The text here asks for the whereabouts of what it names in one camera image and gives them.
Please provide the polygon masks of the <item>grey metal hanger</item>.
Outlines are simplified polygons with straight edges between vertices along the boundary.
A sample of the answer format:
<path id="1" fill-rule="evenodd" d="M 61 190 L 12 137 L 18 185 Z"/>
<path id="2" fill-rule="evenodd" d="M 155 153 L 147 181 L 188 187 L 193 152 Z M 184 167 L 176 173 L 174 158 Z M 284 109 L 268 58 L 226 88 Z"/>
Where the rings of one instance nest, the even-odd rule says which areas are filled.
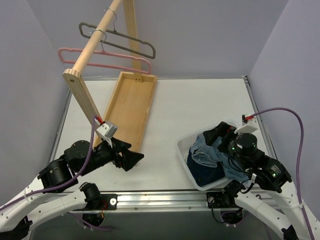
<path id="1" fill-rule="evenodd" d="M 118 19 L 117 14 L 112 8 L 105 9 L 104 11 L 112 12 L 113 22 L 112 22 L 112 29 L 107 29 L 104 32 L 104 36 L 102 37 L 102 40 L 100 41 L 103 45 L 108 45 L 108 46 L 129 52 L 132 55 L 145 57 L 151 60 L 154 60 L 156 58 L 156 48 L 150 42 L 117 31 L 115 26 L 115 22 Z M 84 21 L 78 24 L 78 30 L 80 35 L 86 39 L 90 39 L 94 32 L 102 31 L 101 29 L 98 29 L 96 25 L 90 24 Z M 149 47 L 150 51 L 149 52 L 141 51 L 139 49 L 140 45 Z"/>

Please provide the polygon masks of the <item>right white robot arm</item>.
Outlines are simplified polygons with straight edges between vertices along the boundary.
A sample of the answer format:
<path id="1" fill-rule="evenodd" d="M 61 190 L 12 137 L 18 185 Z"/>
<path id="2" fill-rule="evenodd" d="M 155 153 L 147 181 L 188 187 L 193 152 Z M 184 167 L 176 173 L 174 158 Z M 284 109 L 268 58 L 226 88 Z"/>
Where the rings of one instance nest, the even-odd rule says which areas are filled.
<path id="1" fill-rule="evenodd" d="M 256 120 L 249 120 L 240 127 L 224 121 L 203 132 L 205 143 L 212 146 L 220 139 L 217 150 L 235 160 L 237 170 L 248 176 L 278 205 L 280 211 L 269 206 L 244 183 L 232 180 L 218 196 L 208 203 L 211 208 L 238 207 L 254 215 L 284 240 L 318 240 L 320 221 L 298 194 L 291 175 L 278 160 L 258 149 L 254 132 L 259 128 Z"/>

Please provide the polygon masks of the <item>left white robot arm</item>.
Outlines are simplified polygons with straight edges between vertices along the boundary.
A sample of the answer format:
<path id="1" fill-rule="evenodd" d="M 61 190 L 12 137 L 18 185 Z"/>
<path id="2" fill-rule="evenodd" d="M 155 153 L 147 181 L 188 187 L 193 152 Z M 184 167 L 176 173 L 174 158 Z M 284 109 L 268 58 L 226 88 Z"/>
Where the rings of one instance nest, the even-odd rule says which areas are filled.
<path id="1" fill-rule="evenodd" d="M 93 147 L 79 140 L 66 149 L 39 172 L 35 179 L 11 201 L 0 208 L 0 238 L 22 240 L 29 231 L 48 220 L 74 210 L 96 210 L 103 204 L 103 196 L 95 183 L 85 182 L 78 190 L 50 200 L 78 184 L 83 177 L 108 163 L 126 172 L 144 154 L 130 150 L 131 144 L 116 138 Z"/>

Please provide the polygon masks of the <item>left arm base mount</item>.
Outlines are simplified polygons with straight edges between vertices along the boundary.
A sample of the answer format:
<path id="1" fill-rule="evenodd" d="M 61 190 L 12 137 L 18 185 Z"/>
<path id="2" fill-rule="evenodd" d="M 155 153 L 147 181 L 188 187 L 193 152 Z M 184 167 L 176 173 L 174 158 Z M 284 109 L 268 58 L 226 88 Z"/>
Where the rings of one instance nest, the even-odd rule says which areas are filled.
<path id="1" fill-rule="evenodd" d="M 118 195 L 115 193 L 102 194 L 99 200 L 89 203 L 84 211 L 88 213 L 82 214 L 82 219 L 86 221 L 85 226 L 89 224 L 99 227 L 105 219 L 107 211 L 115 211 L 118 204 Z"/>

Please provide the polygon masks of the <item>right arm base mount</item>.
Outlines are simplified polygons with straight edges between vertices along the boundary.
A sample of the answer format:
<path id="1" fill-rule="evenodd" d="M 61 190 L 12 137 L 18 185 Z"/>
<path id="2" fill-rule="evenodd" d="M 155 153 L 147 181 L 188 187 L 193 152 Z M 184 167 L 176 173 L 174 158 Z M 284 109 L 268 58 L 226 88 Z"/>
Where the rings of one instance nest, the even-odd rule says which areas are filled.
<path id="1" fill-rule="evenodd" d="M 235 228 L 247 218 L 247 212 L 236 205 L 235 199 L 226 192 L 209 191 L 206 200 L 212 217 L 219 224 Z"/>

